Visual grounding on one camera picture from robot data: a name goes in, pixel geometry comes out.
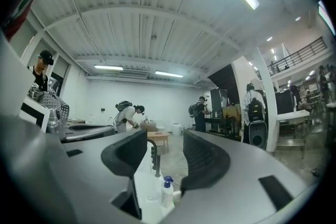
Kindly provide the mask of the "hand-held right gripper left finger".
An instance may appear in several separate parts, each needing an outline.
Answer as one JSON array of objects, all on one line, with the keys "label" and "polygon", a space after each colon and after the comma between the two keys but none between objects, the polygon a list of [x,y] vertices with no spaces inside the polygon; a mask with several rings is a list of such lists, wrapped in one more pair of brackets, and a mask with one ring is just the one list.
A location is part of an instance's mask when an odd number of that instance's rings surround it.
[{"label": "hand-held right gripper left finger", "polygon": [[31,123],[3,123],[2,161],[15,188],[49,224],[137,224],[134,175],[144,130],[62,143]]}]

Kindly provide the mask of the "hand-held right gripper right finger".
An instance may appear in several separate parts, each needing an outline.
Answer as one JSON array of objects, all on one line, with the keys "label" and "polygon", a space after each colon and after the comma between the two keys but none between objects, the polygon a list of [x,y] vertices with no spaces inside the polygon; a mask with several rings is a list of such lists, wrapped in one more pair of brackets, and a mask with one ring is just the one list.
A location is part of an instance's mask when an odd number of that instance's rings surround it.
[{"label": "hand-held right gripper right finger", "polygon": [[288,224],[315,190],[252,145],[186,130],[183,152],[188,175],[167,224]]}]

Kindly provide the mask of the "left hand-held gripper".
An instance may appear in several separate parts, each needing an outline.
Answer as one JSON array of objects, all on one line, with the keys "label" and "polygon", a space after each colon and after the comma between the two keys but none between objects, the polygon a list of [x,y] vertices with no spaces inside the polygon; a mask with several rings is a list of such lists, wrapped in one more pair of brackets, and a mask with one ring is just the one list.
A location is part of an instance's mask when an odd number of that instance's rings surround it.
[{"label": "left hand-held gripper", "polygon": [[62,140],[63,126],[56,117],[56,110],[28,96],[34,79],[0,32],[0,135],[6,129],[18,135],[36,131]]}]

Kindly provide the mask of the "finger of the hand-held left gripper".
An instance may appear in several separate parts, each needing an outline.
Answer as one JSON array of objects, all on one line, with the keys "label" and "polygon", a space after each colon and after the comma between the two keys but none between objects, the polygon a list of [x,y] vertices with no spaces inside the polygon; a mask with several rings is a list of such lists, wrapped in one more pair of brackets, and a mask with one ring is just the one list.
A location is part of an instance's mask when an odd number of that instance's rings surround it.
[{"label": "finger of the hand-held left gripper", "polygon": [[115,134],[112,125],[71,124],[64,127],[65,135],[60,139],[62,143],[93,140]]}]

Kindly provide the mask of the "white bathtub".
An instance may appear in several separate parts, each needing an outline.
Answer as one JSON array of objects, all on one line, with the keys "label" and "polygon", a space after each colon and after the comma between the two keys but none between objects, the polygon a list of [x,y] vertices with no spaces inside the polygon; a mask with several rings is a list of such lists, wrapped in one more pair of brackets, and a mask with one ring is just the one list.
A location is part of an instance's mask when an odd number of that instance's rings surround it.
[{"label": "white bathtub", "polygon": [[151,149],[148,148],[134,174],[136,196],[144,224],[159,224],[175,208],[175,203],[181,197],[181,191],[172,191],[170,203],[162,203],[163,176],[159,173],[159,177],[156,177],[152,166]]}]

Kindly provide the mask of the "white bottle with blue cap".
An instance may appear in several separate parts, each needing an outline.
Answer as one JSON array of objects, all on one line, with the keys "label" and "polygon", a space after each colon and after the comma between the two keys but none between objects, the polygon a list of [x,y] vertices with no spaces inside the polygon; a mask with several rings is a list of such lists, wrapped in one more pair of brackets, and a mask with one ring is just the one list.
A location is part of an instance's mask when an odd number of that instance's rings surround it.
[{"label": "white bottle with blue cap", "polygon": [[161,206],[167,209],[171,209],[174,207],[173,204],[173,194],[174,188],[172,183],[174,182],[171,176],[163,177],[163,185],[161,188]]}]

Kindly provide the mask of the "brown cardboard carton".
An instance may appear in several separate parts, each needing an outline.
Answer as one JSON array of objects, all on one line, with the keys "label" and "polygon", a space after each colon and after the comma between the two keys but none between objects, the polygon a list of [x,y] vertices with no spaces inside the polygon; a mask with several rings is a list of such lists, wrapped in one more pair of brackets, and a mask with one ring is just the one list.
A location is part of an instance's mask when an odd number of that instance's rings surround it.
[{"label": "brown cardboard carton", "polygon": [[142,121],[140,123],[140,128],[147,130],[148,132],[156,132],[158,130],[155,121]]}]

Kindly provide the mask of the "person's red shirt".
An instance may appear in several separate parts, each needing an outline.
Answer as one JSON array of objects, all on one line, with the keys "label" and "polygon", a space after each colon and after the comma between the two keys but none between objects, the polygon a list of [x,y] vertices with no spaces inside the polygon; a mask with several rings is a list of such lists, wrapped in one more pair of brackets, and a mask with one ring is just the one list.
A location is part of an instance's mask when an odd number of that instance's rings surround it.
[{"label": "person's red shirt", "polygon": [[7,41],[12,39],[25,22],[32,3],[33,0],[13,0],[10,3],[9,10],[0,23],[0,28]]}]

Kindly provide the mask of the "wooden bench table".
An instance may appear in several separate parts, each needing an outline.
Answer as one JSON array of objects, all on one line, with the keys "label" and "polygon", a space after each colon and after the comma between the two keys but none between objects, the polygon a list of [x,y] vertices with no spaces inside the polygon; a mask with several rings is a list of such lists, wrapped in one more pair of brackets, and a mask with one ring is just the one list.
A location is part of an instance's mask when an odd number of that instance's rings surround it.
[{"label": "wooden bench table", "polygon": [[147,132],[147,137],[156,143],[160,153],[169,152],[169,133],[165,131]]}]

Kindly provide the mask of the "tall black cabinet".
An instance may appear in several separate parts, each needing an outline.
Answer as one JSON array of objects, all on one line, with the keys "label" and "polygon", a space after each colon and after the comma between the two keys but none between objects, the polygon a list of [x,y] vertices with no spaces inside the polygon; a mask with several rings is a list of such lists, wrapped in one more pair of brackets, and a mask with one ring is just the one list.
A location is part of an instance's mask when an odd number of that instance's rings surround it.
[{"label": "tall black cabinet", "polygon": [[220,88],[211,90],[211,103],[213,112],[226,108],[228,103],[227,90]]}]

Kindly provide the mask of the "white table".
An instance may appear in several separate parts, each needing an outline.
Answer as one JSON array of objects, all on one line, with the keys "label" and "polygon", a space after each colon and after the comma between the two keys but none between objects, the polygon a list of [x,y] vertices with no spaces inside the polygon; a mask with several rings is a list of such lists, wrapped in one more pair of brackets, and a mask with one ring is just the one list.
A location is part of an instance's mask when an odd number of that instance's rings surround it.
[{"label": "white table", "polygon": [[[309,116],[306,110],[279,114],[277,116],[277,147],[304,147],[309,132]],[[280,135],[280,127],[294,125],[293,138]]]}]

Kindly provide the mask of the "black equipment case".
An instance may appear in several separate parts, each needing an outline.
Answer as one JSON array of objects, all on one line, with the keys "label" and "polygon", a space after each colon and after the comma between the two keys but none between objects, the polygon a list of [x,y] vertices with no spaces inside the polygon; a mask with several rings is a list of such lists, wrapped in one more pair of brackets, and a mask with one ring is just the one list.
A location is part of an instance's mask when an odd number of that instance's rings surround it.
[{"label": "black equipment case", "polygon": [[294,111],[295,104],[290,91],[277,92],[275,93],[275,97],[278,115]]}]

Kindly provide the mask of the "black mezzanine railing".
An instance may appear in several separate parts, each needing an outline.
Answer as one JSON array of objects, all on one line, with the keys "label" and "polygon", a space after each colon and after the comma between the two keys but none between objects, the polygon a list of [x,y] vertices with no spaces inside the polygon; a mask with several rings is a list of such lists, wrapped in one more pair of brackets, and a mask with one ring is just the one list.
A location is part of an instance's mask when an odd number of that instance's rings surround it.
[{"label": "black mezzanine railing", "polygon": [[268,71],[271,76],[276,75],[284,70],[287,70],[299,63],[302,63],[317,54],[327,50],[327,46],[322,37],[316,39],[312,43],[299,49],[293,54],[286,56],[268,66]]}]

